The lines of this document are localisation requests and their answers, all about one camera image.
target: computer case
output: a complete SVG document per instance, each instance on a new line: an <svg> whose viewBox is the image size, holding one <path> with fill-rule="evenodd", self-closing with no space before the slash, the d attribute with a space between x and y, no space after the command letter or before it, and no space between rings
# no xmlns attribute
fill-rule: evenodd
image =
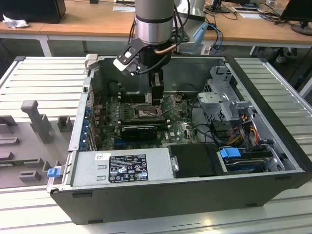
<svg viewBox="0 0 312 234"><path fill-rule="evenodd" d="M0 0L1 19L59 23L65 11L64 0Z"/></svg>

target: sticker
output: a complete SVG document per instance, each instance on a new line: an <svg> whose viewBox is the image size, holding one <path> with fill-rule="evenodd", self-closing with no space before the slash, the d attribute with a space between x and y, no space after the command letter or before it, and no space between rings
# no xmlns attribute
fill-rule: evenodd
<svg viewBox="0 0 312 234"><path fill-rule="evenodd" d="M121 182L148 180L146 155L127 155L127 156L108 156L108 157L109 157L109 182L121 183Z"/></svg>
<svg viewBox="0 0 312 234"><path fill-rule="evenodd" d="M96 154L95 160L109 160L111 153Z"/></svg>
<svg viewBox="0 0 312 234"><path fill-rule="evenodd" d="M0 167L13 167L13 164L11 164L11 163L4 163L4 164L0 164Z"/></svg>

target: black plastic cover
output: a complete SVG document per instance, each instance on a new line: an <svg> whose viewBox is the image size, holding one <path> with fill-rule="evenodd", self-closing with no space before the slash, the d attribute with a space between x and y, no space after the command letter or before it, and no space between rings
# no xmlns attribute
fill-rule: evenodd
<svg viewBox="0 0 312 234"><path fill-rule="evenodd" d="M211 144L170 145L170 157L177 159L179 171L175 178L221 176L223 170Z"/></svg>

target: blue latch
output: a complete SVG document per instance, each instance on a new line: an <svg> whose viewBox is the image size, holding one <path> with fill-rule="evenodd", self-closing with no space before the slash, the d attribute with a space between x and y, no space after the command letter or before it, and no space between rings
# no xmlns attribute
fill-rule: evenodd
<svg viewBox="0 0 312 234"><path fill-rule="evenodd" d="M83 141L83 140L81 140L81 141L79 142L79 146L80 146L81 148L85 148L85 147L86 147L86 142Z"/></svg>
<svg viewBox="0 0 312 234"><path fill-rule="evenodd" d="M89 121L87 119L84 119L82 124L85 125L85 126L88 126L89 125Z"/></svg>
<svg viewBox="0 0 312 234"><path fill-rule="evenodd" d="M208 23L202 23L201 26L196 30L196 32L193 34L193 38L195 41L195 45L194 45L194 51L198 49L198 47L200 46L201 42L204 39L205 33L207 31L208 28Z"/></svg>
<svg viewBox="0 0 312 234"><path fill-rule="evenodd" d="M242 157L238 148L223 148L220 150L222 158Z"/></svg>
<svg viewBox="0 0 312 234"><path fill-rule="evenodd" d="M47 176L50 177L60 177L60 168L50 168L48 170Z"/></svg>
<svg viewBox="0 0 312 234"><path fill-rule="evenodd" d="M91 114L92 110L89 106L86 106L86 114L89 115Z"/></svg>

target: yellow wire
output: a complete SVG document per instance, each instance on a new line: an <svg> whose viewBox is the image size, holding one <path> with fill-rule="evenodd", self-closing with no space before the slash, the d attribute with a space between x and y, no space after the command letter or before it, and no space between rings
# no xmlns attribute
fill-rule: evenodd
<svg viewBox="0 0 312 234"><path fill-rule="evenodd" d="M241 137L242 137L242 135L240 134L240 135L237 136L235 139L233 139L232 141L230 141L230 142L228 143L228 145L231 145L231 144L235 143L235 142L238 141Z"/></svg>
<svg viewBox="0 0 312 234"><path fill-rule="evenodd" d="M253 132L253 134L254 134L254 142L257 144L255 129L250 128L250 130L252 130L252 132Z"/></svg>

